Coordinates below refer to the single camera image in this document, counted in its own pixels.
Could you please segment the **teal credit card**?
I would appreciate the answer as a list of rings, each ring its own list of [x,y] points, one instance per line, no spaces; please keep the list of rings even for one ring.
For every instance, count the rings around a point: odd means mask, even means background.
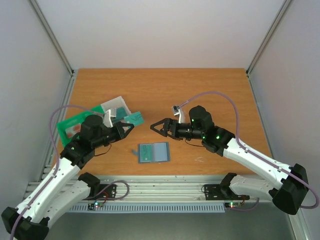
[[[128,116],[126,109],[124,107],[116,108],[116,117],[113,119],[113,122],[120,122],[124,120],[124,118]]]

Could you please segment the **teal leather card holder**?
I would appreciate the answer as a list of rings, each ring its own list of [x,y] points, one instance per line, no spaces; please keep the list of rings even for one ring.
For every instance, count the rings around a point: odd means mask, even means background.
[[[142,144],[151,144],[153,147],[152,162],[150,163],[162,163],[171,161],[170,146],[168,142],[140,143],[137,145],[136,150],[131,150],[131,153],[137,157],[137,161],[139,164],[148,164],[140,163],[140,145]]]

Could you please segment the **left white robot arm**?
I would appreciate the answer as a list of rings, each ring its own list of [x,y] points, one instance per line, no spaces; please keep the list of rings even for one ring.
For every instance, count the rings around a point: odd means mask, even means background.
[[[127,137],[132,123],[117,122],[112,127],[99,115],[89,115],[80,131],[64,147],[45,179],[17,207],[7,207],[1,214],[12,240],[43,240],[55,221],[81,200],[96,199],[101,181],[86,172],[66,191],[62,188],[95,157],[95,151]]]

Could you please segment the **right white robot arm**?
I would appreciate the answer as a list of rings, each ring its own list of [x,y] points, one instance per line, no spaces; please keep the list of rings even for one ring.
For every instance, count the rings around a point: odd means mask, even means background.
[[[254,179],[228,173],[220,183],[220,192],[226,199],[252,196],[271,201],[286,214],[298,212],[309,191],[303,166],[281,163],[248,146],[232,132],[215,125],[211,114],[200,105],[189,111],[189,118],[189,123],[164,118],[151,124],[150,129],[178,141],[201,140],[207,151],[233,160],[260,177]]]

